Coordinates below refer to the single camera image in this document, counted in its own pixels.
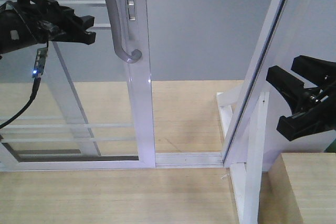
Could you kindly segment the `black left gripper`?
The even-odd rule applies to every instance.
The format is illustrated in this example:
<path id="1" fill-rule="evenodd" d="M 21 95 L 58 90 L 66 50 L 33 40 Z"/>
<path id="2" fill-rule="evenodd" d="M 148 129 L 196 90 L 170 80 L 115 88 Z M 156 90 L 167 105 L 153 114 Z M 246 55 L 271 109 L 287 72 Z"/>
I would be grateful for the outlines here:
<path id="1" fill-rule="evenodd" d="M 95 42 L 96 33 L 87 31 L 94 25 L 94 17 L 78 17 L 74 9 L 61 6 L 56 0 L 17 0 L 15 12 L 38 43 Z"/>

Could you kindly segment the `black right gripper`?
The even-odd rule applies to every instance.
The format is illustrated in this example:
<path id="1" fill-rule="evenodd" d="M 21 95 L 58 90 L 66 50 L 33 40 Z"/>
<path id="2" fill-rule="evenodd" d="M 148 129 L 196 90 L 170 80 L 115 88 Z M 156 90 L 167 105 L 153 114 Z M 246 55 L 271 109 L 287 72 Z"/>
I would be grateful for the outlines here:
<path id="1" fill-rule="evenodd" d="M 295 57 L 291 70 L 316 86 L 304 82 L 279 66 L 268 69 L 266 81 L 285 99 L 292 112 L 281 116 L 277 131 L 287 140 L 335 130 L 335 62 L 308 56 Z"/>

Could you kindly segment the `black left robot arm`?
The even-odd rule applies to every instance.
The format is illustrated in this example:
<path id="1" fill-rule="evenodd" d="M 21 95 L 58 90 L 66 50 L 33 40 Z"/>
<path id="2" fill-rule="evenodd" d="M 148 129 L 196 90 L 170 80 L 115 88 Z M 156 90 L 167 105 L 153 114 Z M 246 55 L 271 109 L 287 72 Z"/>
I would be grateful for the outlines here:
<path id="1" fill-rule="evenodd" d="M 78 17 L 56 0 L 16 0 L 1 5 L 1 53 L 49 41 L 93 44 L 93 16 Z"/>

